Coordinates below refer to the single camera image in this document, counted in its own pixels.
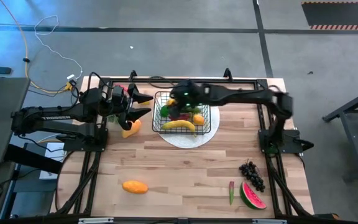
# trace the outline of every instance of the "wooden table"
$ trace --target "wooden table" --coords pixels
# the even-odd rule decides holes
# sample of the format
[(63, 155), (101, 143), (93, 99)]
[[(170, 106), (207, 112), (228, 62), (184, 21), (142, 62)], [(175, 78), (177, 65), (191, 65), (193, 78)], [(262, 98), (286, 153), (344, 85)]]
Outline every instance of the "wooden table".
[[(267, 80), (269, 85), (276, 85), (285, 91), (283, 79)], [(91, 87), (98, 86), (98, 83), (99, 79), (93, 77)], [(81, 91), (86, 90), (87, 84), (88, 77), (84, 77)], [(253, 89), (252, 85), (247, 84), (222, 85)], [(161, 91), (146, 83), (137, 83), (137, 87), (141, 93), (149, 95)], [(153, 108), (153, 104), (150, 102), (146, 107)], [(256, 105), (247, 104), (219, 107), (221, 120), (218, 131), (212, 140), (194, 149), (174, 147), (153, 132), (152, 112), (141, 117), (140, 131), (127, 139), (121, 137), (118, 124), (109, 123), (109, 140), (101, 156), (92, 216), (272, 218), (266, 161), (257, 140), (260, 127), (256, 108)], [(286, 129), (291, 128), (292, 119), (286, 123)], [(78, 185), (83, 157), (84, 152), (75, 152), (63, 167), (58, 183), (60, 206)], [(295, 155), (284, 154), (282, 157), (288, 188), (302, 206), (313, 213), (302, 162)], [(244, 178), (238, 167), (247, 159), (257, 164), (265, 181), (265, 192), (255, 191), (267, 204), (265, 210), (250, 209), (239, 196), (239, 186)], [(149, 191), (144, 195), (130, 194), (121, 187), (126, 180), (142, 181), (149, 186)], [(231, 206), (228, 191), (230, 181), (235, 182)], [(86, 204), (87, 193), (88, 189), (85, 189), (81, 209)], [(281, 190), (277, 193), (280, 208), (284, 212)]]

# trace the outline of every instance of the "bunch of grapes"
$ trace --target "bunch of grapes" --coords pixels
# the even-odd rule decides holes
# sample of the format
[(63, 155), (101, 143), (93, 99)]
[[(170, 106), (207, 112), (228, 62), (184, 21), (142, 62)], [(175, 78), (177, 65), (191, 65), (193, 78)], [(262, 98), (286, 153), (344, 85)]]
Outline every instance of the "bunch of grapes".
[(256, 190), (260, 190), (261, 192), (265, 191), (264, 180), (259, 176), (258, 172), (256, 171), (256, 165), (249, 161), (239, 167), (241, 173), (247, 180), (252, 182), (252, 185), (256, 187)]

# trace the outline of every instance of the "wire basket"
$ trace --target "wire basket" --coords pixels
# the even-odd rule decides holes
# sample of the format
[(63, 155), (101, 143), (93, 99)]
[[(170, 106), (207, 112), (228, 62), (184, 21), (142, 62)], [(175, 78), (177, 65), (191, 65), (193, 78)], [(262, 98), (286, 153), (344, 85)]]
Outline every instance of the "wire basket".
[[(169, 117), (162, 117), (160, 115), (161, 108), (167, 104), (167, 101), (170, 99), (169, 92), (167, 91), (158, 91), (156, 92), (154, 96), (154, 110), (153, 110), (153, 125), (152, 129), (155, 132), (158, 132), (160, 134), (206, 134), (211, 131), (211, 108), (209, 105), (199, 105), (197, 108), (200, 109), (200, 115), (204, 118), (204, 125), (195, 125), (196, 131), (193, 133), (186, 127), (178, 127), (178, 128), (172, 128), (163, 130), (161, 127), (167, 123), (170, 122), (171, 119)], [(193, 117), (190, 117), (187, 119), (191, 123), (193, 122)]]

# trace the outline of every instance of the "concrete floor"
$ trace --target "concrete floor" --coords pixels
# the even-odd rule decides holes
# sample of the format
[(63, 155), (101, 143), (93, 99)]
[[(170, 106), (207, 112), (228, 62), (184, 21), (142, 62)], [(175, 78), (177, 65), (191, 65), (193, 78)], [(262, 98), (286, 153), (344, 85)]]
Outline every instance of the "concrete floor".
[[(57, 14), (63, 26), (256, 28), (251, 0), (5, 0), (21, 24), (36, 24)], [(307, 29), (300, 1), (259, 0), (266, 29)], [(12, 24), (0, 3), (0, 24)], [(54, 25), (55, 21), (45, 21)], [(26, 32), (31, 78), (58, 89), (79, 68), (42, 47)], [(54, 33), (42, 39), (84, 68), (101, 75), (220, 77), (229, 67), (235, 77), (266, 77), (257, 34)], [(357, 168), (339, 120), (321, 117), (358, 95), (358, 35), (266, 35), (275, 78), (284, 78), (295, 99), (294, 120), (302, 138), (315, 143), (305, 153), (306, 174), (316, 213), (337, 213), (358, 221), (358, 182), (345, 184), (342, 175)], [(12, 77), (24, 76), (20, 33), (0, 31), (0, 66), (12, 67)], [(28, 93), (24, 106), (69, 105), (70, 94)], [(48, 133), (31, 135), (34, 139)], [(12, 139), (21, 145), (19, 139)], [(22, 216), (46, 213), (45, 195), (18, 196), (14, 212)], [(22, 210), (34, 201), (32, 210)]]

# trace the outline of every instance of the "warning tape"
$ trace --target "warning tape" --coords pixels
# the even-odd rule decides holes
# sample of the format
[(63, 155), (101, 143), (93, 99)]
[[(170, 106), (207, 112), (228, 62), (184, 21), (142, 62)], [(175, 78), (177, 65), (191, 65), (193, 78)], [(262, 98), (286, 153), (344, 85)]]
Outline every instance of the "warning tape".
[(313, 30), (358, 30), (358, 25), (313, 25)]
[(358, 2), (301, 2), (301, 4), (358, 4)]

